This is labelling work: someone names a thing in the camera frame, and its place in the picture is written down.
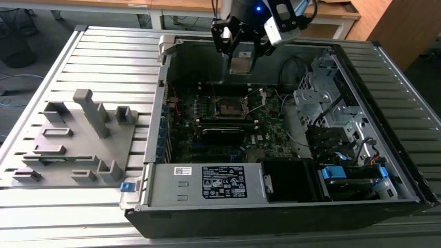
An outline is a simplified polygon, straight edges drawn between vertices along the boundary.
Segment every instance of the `motherboard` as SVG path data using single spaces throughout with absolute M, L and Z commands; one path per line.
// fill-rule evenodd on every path
M 258 85 L 169 85 L 173 163 L 253 163 L 289 158 L 282 101 Z

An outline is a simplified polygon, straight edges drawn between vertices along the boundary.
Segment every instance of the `floor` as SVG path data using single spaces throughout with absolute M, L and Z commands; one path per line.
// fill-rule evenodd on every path
M 45 76 L 60 50 L 72 34 L 73 28 L 78 24 L 109 27 L 140 28 L 137 16 L 134 14 L 108 14 L 62 11 L 62 20 L 56 21 L 48 10 L 34 10 L 34 24 L 38 34 L 26 38 L 33 52 L 37 55 L 36 62 L 21 69 L 10 69 L 0 62 L 0 73 L 6 74 L 36 74 Z M 181 25 L 173 25 L 170 17 L 165 17 L 165 28 L 178 30 L 208 31 L 210 25 L 209 18 L 182 18 L 177 20 Z M 149 17 L 141 18 L 142 27 L 150 27 Z M 441 102 L 434 90 L 441 89 L 437 84 L 441 82 L 441 63 L 426 62 L 423 58 L 414 61 L 406 71 L 406 76 L 413 82 L 417 90 L 423 95 L 434 111 L 441 115 Z M 1 87 L 8 91 L 5 96 L 0 97 L 0 103 L 10 105 L 26 104 L 34 90 L 38 87 L 38 79 L 34 78 L 9 78 L 1 81 Z M 0 106 L 0 142 L 4 141 L 16 120 L 24 110 L 24 107 Z
M 108 14 L 62 11 L 62 20 L 56 21 L 49 10 L 34 10 L 36 16 L 33 21 L 38 29 L 38 33 L 28 37 L 28 43 L 32 51 L 37 55 L 36 62 L 20 69 L 8 68 L 0 61 L 0 74 L 36 74 L 45 76 L 52 63 L 66 43 L 76 25 L 86 24 L 90 26 L 109 26 L 140 28 L 137 16 L 134 14 Z M 209 18 L 178 17 L 180 25 L 173 25 L 170 17 L 164 18 L 165 28 L 192 31 L 208 31 L 210 26 Z M 141 19 L 142 26 L 150 28 L 149 17 L 144 16 Z M 38 87 L 40 80 L 36 78 L 9 78 L 0 81 L 1 87 L 8 91 L 4 96 L 0 96 L 0 103 L 8 105 L 26 104 L 32 98 L 34 90 Z M 5 140 L 18 117 L 25 107 L 4 107 L 0 106 L 0 142 Z

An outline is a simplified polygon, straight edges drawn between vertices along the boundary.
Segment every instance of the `white label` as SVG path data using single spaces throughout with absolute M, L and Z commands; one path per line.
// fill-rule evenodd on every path
M 176 176 L 190 176 L 192 167 L 174 167 L 174 175 Z
M 129 7 L 146 8 L 146 4 L 128 4 Z

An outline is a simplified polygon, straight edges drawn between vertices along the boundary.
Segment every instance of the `wooden desk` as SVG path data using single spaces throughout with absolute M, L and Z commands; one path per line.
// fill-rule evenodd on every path
M 310 5 L 305 15 L 312 16 L 312 13 L 313 6 Z M 312 25 L 302 31 L 302 37 L 343 40 L 354 21 L 359 18 L 359 13 L 347 12 L 342 4 L 319 2 L 317 16 Z
M 226 17 L 229 12 L 230 1 L 218 0 L 218 11 L 222 18 Z M 0 7 L 148 14 L 152 17 L 153 29 L 162 29 L 164 16 L 213 17 L 210 0 L 5 0 L 0 2 Z M 312 12 L 313 6 L 309 6 L 306 15 L 312 15 Z M 313 24 L 318 26 L 325 25 L 327 33 L 327 26 L 330 27 L 330 38 L 345 39 L 353 23 L 358 19 L 359 14 L 347 12 L 341 4 L 319 2 Z M 317 28 L 317 26 L 312 25 L 305 30 L 305 35 L 308 37 L 319 37 L 322 32 L 322 27 Z

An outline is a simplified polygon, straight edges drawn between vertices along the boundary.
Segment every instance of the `barcode sticker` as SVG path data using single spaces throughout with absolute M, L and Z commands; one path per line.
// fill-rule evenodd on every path
M 174 167 L 174 175 L 176 176 L 190 176 L 192 167 Z

